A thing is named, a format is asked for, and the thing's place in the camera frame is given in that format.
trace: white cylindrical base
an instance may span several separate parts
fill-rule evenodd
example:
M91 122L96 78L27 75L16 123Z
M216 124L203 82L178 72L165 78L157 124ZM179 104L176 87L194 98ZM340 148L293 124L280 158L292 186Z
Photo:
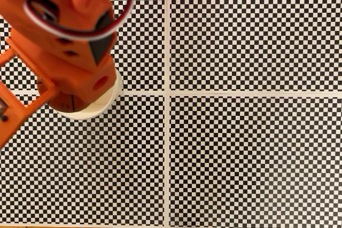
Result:
M115 69L115 71L116 81L114 83L114 86L112 86L107 92L105 92L100 98L90 104L87 108L83 109L80 112L58 113L72 120L88 120L104 113L112 106L113 102L120 96L120 93L122 92L122 77L117 69Z

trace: black and white checkerboard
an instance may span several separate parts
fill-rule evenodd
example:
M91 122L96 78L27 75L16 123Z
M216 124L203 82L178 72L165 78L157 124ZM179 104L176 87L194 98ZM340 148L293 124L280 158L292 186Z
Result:
M0 224L161 225L163 102L123 96L84 122L43 107L0 151Z
M342 99L172 97L170 224L341 227Z
M0 151L0 224L342 228L340 14L136 0L111 53L125 95L89 121L29 118ZM0 75L35 99L19 61Z
M342 90L341 0L170 0L171 88Z

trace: white gap line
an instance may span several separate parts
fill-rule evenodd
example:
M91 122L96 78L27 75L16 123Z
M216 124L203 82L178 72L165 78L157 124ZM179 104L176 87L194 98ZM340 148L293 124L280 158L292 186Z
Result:
M232 96L232 97L342 97L342 92L310 91L188 91L175 90L170 96Z
M165 31L165 40L164 40L164 90L167 92L170 88L170 76L169 76L169 54L170 54L170 46L169 46L169 0L165 0L165 10L164 10L164 31Z
M170 3L169 0L165 0L165 74L164 74L164 227L170 226L170 193L169 193L169 181L170 181L170 171L169 171L169 156L170 156L170 97L168 95L170 91Z
M169 157L170 157L170 97L164 97L164 226L169 227L170 224L170 170L169 170Z
M11 90L15 95L39 95L35 90ZM232 96L232 97L342 97L336 91L205 91L205 90L123 90L122 96Z

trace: white wire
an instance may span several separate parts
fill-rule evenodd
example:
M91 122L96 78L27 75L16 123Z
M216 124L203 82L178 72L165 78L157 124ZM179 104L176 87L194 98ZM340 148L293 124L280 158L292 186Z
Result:
M23 8L24 8L25 13L28 15L28 17L34 23L36 23L38 26L40 26L42 29L46 30L47 32L50 32L50 33L52 33L58 37L67 38L70 40L96 41L96 40L101 40L102 38L108 37L111 34L113 34L115 31L117 31L118 28L120 28L121 25L127 21L129 15L131 14L131 11L133 9L134 3L135 3L135 0L131 0L130 5L127 7L128 8L127 14L123 17L123 19L116 26L114 26L111 30L109 30L109 31L107 31L101 35L92 36L92 37L74 36L74 35L70 35L67 33L59 32L59 31L55 30L53 27L46 25L43 22L41 22L40 19L36 18L36 16L33 14L33 12L28 8L26 2L24 3Z

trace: screw hole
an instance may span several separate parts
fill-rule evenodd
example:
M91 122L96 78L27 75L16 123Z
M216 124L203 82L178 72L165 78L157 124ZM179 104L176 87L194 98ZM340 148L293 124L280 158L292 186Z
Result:
M60 44L62 45L67 45L73 43L72 41L66 39L66 38L58 38L56 39Z
M2 116L1 116L1 120L2 120L3 122L6 122L8 119L9 119L9 118L8 118L6 115L2 115Z
M64 54L66 54L69 57L76 57L79 56L78 53L75 53L74 51L65 51Z

